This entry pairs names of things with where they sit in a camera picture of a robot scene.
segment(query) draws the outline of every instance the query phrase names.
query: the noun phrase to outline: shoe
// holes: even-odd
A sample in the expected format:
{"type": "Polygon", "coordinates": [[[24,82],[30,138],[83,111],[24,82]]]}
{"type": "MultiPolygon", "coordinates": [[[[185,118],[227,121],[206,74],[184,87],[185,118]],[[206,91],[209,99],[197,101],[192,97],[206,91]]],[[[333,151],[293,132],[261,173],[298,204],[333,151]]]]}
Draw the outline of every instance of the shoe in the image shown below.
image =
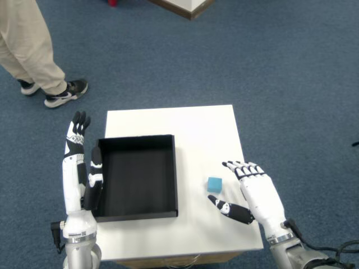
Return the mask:
{"type": "Polygon", "coordinates": [[[44,101],[48,108],[56,108],[71,100],[76,100],[84,95],[88,89],[86,80],[74,80],[67,83],[66,90],[58,95],[46,95],[44,101]]]}
{"type": "Polygon", "coordinates": [[[28,83],[24,80],[17,80],[18,82],[20,82],[21,84],[21,93],[24,95],[32,95],[34,94],[37,90],[40,89],[40,86],[37,85],[36,83],[28,83]]]}

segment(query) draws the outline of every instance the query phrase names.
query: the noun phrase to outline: white table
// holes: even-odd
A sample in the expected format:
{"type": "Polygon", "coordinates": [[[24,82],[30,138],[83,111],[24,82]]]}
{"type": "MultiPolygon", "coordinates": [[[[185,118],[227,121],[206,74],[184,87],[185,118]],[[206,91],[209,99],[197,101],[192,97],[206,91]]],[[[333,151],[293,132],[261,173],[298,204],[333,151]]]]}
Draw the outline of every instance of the white table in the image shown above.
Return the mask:
{"type": "Polygon", "coordinates": [[[222,200],[247,207],[222,161],[243,160],[231,105],[109,111],[105,137],[174,135],[178,217],[101,222],[102,260],[244,252],[263,248],[256,221],[231,220],[208,200],[209,176],[223,179],[222,200]]]}

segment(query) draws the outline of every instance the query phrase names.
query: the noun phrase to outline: cable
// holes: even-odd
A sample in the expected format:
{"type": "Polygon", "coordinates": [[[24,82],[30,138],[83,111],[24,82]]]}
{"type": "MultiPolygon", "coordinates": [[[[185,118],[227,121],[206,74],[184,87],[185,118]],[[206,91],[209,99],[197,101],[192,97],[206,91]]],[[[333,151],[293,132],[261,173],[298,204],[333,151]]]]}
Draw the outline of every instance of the cable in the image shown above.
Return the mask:
{"type": "Polygon", "coordinates": [[[359,253],[359,249],[348,249],[346,250],[345,247],[347,247],[347,243],[349,242],[356,242],[356,241],[359,241],[359,240],[354,240],[354,241],[349,241],[349,242],[346,242],[344,243],[344,247],[339,251],[340,247],[339,248],[331,248],[331,247],[315,247],[311,244],[309,244],[307,241],[305,241],[302,237],[302,234],[301,232],[299,231],[299,228],[297,227],[295,221],[293,219],[288,219],[286,220],[284,223],[284,226],[287,227],[287,228],[291,228],[292,231],[294,232],[294,234],[297,236],[297,238],[300,239],[301,242],[303,242],[304,244],[307,245],[307,247],[311,248],[311,249],[314,249],[315,251],[333,251],[333,252],[339,252],[339,255],[340,253],[359,253]]]}
{"type": "Polygon", "coordinates": [[[315,269],[322,265],[331,265],[341,269],[352,269],[353,267],[348,267],[344,263],[338,262],[336,259],[327,258],[327,259],[315,259],[307,263],[304,269],[315,269]]]}
{"type": "Polygon", "coordinates": [[[57,221],[57,222],[52,222],[51,223],[51,232],[52,232],[52,237],[54,239],[54,244],[57,248],[57,253],[58,254],[61,254],[61,252],[63,251],[64,247],[65,247],[65,244],[60,246],[60,243],[61,243],[61,236],[60,236],[60,231],[61,231],[61,228],[60,228],[60,221],[57,221]]]}
{"type": "Polygon", "coordinates": [[[198,260],[198,258],[201,256],[201,254],[198,254],[196,257],[194,257],[193,259],[192,259],[192,261],[189,263],[189,264],[187,264],[187,265],[183,265],[183,266],[175,266],[175,265],[168,265],[167,263],[166,263],[166,267],[168,268],[168,269],[189,269],[189,268],[191,268],[193,265],[195,265],[195,263],[197,262],[197,260],[198,260]]]}
{"type": "MultiPolygon", "coordinates": [[[[359,240],[348,241],[348,242],[342,244],[335,253],[335,259],[337,261],[340,261],[340,254],[342,252],[345,253],[344,248],[349,247],[350,245],[358,245],[358,244],[359,244],[359,240]]],[[[353,251],[353,253],[359,253],[359,249],[353,249],[352,251],[353,251]]]]}

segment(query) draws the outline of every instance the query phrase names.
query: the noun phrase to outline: red object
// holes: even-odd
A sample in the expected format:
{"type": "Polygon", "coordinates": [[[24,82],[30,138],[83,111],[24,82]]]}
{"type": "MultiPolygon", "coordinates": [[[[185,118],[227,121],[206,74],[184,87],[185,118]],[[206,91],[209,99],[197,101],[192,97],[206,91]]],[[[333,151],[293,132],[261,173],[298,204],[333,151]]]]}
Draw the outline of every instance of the red object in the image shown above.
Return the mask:
{"type": "Polygon", "coordinates": [[[117,5],[117,0],[108,0],[108,4],[112,7],[115,7],[117,5]]]}

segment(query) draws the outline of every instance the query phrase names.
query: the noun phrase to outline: white shoe sole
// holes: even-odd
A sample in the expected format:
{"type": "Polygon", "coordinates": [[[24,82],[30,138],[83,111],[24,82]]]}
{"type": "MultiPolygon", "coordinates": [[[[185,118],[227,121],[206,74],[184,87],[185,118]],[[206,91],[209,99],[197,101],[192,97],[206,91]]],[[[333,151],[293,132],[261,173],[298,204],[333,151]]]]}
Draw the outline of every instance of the white shoe sole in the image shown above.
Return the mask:
{"type": "Polygon", "coordinates": [[[40,89],[40,86],[37,85],[36,83],[29,89],[24,89],[23,87],[21,87],[21,93],[24,95],[32,95],[34,94],[37,90],[40,89]]]}
{"type": "Polygon", "coordinates": [[[88,85],[86,85],[85,89],[79,94],[79,96],[74,95],[74,96],[72,96],[72,97],[70,97],[70,98],[57,99],[57,100],[54,101],[54,102],[49,102],[48,100],[45,99],[44,104],[45,104],[45,106],[47,106],[48,108],[56,108],[56,107],[58,107],[58,106],[60,106],[60,105],[63,105],[63,104],[65,104],[65,103],[67,103],[68,101],[76,100],[76,99],[80,98],[81,96],[83,96],[83,95],[86,93],[87,90],[88,90],[88,85]]]}

